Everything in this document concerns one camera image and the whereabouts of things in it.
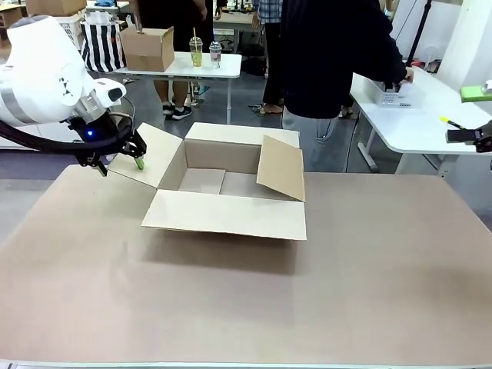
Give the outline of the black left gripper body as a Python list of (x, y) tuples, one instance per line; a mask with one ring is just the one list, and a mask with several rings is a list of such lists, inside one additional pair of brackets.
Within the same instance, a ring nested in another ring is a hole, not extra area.
[(94, 121), (68, 119), (68, 127), (86, 143), (95, 142), (104, 155), (118, 153), (127, 146), (134, 130), (130, 115), (108, 110)]

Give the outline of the large brown cardboard box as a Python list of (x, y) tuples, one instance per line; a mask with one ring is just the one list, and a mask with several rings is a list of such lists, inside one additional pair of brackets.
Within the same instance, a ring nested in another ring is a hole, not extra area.
[(306, 240), (298, 132), (195, 122), (184, 138), (146, 123), (138, 133), (143, 168), (118, 154), (109, 169), (155, 189), (142, 226)]

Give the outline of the person's right forearm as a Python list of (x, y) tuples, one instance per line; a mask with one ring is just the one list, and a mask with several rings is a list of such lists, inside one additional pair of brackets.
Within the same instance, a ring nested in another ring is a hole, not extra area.
[(406, 75), (406, 66), (395, 40), (387, 35), (381, 43), (381, 68), (383, 70), (383, 81), (398, 83)]

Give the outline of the small open cardboard box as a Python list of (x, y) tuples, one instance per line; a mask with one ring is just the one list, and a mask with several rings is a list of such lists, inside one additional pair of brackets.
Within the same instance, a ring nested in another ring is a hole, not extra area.
[(174, 28), (144, 28), (135, 26), (121, 31), (121, 43), (130, 71), (163, 72), (175, 59)]

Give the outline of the cardboard box above basket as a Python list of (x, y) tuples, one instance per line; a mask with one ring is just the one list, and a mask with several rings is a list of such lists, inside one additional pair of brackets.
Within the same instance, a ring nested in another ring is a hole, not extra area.
[(29, 15), (65, 17), (78, 13), (87, 6), (87, 0), (25, 0)]

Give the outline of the person's right hand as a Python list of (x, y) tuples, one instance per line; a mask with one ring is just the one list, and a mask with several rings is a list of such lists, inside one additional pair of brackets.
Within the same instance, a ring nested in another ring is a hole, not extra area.
[(412, 84), (414, 81), (414, 70), (412, 67), (406, 67), (406, 75), (405, 77), (399, 81), (398, 83), (394, 83), (394, 91), (399, 92), (402, 85), (404, 84)]

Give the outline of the black tripod stand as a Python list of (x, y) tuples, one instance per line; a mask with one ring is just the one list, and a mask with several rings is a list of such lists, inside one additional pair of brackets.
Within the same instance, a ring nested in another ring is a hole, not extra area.
[(421, 16), (420, 23), (419, 23), (418, 28), (417, 28), (417, 33), (416, 33), (416, 35), (414, 37), (414, 41), (413, 41), (413, 44), (411, 46), (410, 53), (409, 53), (409, 55), (407, 57), (407, 61), (406, 61), (406, 64), (405, 64), (408, 68), (412, 66), (412, 62), (414, 60), (414, 56), (415, 56), (415, 53), (416, 53), (418, 44), (420, 42), (420, 39), (421, 39), (423, 30), (424, 30), (424, 26), (426, 24), (427, 17), (429, 15), (429, 12), (430, 12), (430, 9), (431, 9), (431, 6), (432, 6), (432, 1), (433, 0), (427, 0), (426, 3), (425, 3), (424, 11), (423, 11), (423, 14)]

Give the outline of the black white striped bag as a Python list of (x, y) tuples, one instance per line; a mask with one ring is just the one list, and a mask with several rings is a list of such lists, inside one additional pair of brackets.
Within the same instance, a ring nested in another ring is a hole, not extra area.
[(81, 56), (89, 71), (110, 73), (126, 66), (120, 25), (107, 12), (91, 12), (81, 22)]

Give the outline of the white folding table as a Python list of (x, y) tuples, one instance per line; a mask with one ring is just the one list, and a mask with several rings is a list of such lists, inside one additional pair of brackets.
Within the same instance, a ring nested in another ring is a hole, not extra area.
[(226, 123), (231, 123), (231, 84), (240, 77), (242, 56), (239, 54), (223, 54), (219, 66), (215, 66), (209, 54), (202, 58), (202, 66), (194, 67), (190, 52), (175, 52), (174, 61), (165, 71), (134, 71), (120, 68), (111, 72), (111, 75), (125, 77), (142, 77), (169, 81), (194, 81), (200, 79), (225, 80), (228, 84)]

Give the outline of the white plastic basket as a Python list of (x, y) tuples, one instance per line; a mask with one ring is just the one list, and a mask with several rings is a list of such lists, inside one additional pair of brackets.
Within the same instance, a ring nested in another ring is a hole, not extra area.
[(80, 51), (84, 41), (81, 30), (81, 21), (84, 19), (84, 14), (78, 13), (68, 17), (55, 17), (55, 19), (65, 30), (75, 47)]

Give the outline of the plastic cup with yellow straw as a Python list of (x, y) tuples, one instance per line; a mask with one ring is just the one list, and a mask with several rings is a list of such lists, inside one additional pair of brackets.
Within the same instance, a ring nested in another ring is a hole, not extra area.
[(192, 65), (196, 68), (202, 66), (203, 58), (203, 41), (197, 36), (195, 28), (193, 28), (193, 37), (189, 41)]

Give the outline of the person in black shirt shorts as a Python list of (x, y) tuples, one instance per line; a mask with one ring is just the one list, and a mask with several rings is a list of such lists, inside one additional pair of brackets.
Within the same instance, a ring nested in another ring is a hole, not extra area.
[[(128, 0), (144, 28), (174, 29), (173, 46), (177, 52), (188, 52), (190, 41), (197, 37), (202, 50), (209, 52), (213, 42), (213, 0)], [(184, 119), (192, 114), (185, 104), (188, 83), (185, 81), (155, 80), (155, 91), (161, 100), (165, 117)]]

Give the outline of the person in dark hoodie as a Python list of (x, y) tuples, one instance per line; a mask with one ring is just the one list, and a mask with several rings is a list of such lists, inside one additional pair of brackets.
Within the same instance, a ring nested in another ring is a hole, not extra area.
[(381, 43), (392, 25), (378, 0), (284, 0), (282, 127), (297, 131), (304, 170), (320, 171), (353, 76), (383, 81)]

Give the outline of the person in plaid shirt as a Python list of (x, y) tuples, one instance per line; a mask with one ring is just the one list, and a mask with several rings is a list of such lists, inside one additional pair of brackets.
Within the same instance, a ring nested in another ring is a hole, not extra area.
[(283, 111), (281, 89), (281, 10), (283, 0), (252, 0), (253, 28), (264, 28), (268, 77), (264, 88), (263, 112), (277, 115)]

